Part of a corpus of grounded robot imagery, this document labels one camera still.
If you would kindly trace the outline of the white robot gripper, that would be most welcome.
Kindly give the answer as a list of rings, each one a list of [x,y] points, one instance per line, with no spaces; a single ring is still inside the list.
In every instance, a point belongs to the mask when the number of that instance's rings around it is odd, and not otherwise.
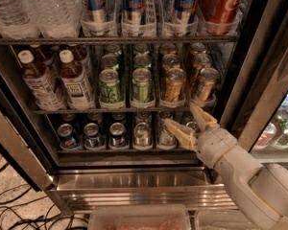
[[[226,129],[219,128],[217,120],[194,103],[190,105],[190,111],[202,132],[198,144],[195,130],[191,127],[172,119],[166,119],[164,124],[184,149],[196,151],[197,157],[212,169],[223,154],[237,145],[237,139]]]

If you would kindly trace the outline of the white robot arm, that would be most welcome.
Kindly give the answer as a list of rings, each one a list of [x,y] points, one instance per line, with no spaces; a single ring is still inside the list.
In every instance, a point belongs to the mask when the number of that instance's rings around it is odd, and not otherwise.
[[[231,200],[263,230],[288,230],[288,170],[253,158],[217,120],[195,104],[190,111],[200,132],[172,119],[164,121],[181,146],[221,178]]]

